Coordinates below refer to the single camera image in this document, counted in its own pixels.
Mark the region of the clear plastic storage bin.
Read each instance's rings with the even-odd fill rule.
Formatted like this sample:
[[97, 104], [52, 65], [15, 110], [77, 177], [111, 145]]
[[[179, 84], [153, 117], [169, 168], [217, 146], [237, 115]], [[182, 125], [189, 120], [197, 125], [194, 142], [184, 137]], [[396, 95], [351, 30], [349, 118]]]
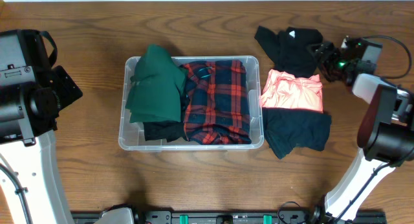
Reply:
[[130, 123], [131, 113], [125, 108], [128, 94], [131, 89], [131, 77], [135, 73], [135, 67], [140, 57], [130, 57], [125, 62], [124, 85], [120, 114], [120, 127], [118, 144], [126, 151], [208, 151], [208, 150], [253, 150], [260, 148], [265, 141], [263, 131], [263, 113], [260, 104], [261, 86], [259, 62], [254, 56], [174, 56], [172, 60], [176, 65], [194, 61], [223, 61], [239, 60], [246, 69], [246, 89], [248, 93], [250, 113], [250, 144], [215, 144], [200, 145], [197, 142], [189, 142], [182, 138], [168, 142], [166, 139], [146, 141], [144, 138], [144, 126], [140, 122]]

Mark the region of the salmon pink garment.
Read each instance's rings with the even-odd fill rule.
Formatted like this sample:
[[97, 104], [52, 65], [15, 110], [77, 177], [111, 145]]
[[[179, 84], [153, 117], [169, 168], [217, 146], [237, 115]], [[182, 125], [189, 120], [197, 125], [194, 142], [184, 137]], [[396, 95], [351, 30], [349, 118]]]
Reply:
[[271, 70], [260, 97], [261, 107], [304, 109], [323, 113], [323, 85], [318, 74], [296, 78], [293, 74]]

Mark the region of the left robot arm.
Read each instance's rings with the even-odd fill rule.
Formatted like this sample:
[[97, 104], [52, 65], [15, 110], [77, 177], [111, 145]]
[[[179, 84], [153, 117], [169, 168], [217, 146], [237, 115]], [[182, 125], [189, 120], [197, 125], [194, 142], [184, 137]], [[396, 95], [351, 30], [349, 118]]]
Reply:
[[14, 223], [73, 223], [56, 159], [56, 119], [83, 93], [47, 31], [1, 33], [1, 190]]

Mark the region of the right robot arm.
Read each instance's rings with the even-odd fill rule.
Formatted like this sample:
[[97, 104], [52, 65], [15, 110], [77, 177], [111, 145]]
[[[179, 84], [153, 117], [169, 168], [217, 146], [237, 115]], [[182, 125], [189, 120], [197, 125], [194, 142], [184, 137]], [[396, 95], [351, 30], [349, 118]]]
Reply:
[[340, 182], [306, 215], [306, 223], [386, 223], [382, 211], [360, 206], [383, 178], [413, 160], [413, 93], [375, 74], [380, 36], [346, 37], [307, 46], [328, 82], [341, 80], [369, 107], [357, 134], [358, 151]]

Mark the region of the red navy plaid shirt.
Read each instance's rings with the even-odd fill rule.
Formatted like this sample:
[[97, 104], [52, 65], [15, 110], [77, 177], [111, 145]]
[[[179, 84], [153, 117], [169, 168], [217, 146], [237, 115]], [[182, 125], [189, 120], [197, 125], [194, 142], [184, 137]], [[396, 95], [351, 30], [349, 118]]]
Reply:
[[186, 69], [184, 132], [206, 145], [250, 144], [246, 69], [239, 60], [194, 61]]

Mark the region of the dark green garment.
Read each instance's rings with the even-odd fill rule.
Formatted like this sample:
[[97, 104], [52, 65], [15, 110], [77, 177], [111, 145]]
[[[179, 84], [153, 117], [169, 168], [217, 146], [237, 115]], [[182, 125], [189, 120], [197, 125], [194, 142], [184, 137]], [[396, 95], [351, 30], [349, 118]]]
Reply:
[[181, 121], [187, 73], [187, 69], [174, 63], [166, 49], [150, 45], [130, 78], [125, 105], [131, 113], [130, 123]]

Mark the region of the black garment with white tag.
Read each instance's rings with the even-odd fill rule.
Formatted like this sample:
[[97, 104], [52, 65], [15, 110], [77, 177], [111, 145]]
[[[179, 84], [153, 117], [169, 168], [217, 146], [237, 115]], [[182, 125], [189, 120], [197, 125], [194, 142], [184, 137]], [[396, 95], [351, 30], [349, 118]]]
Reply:
[[296, 78], [310, 78], [317, 67], [309, 52], [309, 45], [321, 44], [322, 34], [311, 28], [288, 27], [277, 34], [268, 28], [258, 26], [255, 40], [274, 63], [274, 69], [294, 75]]

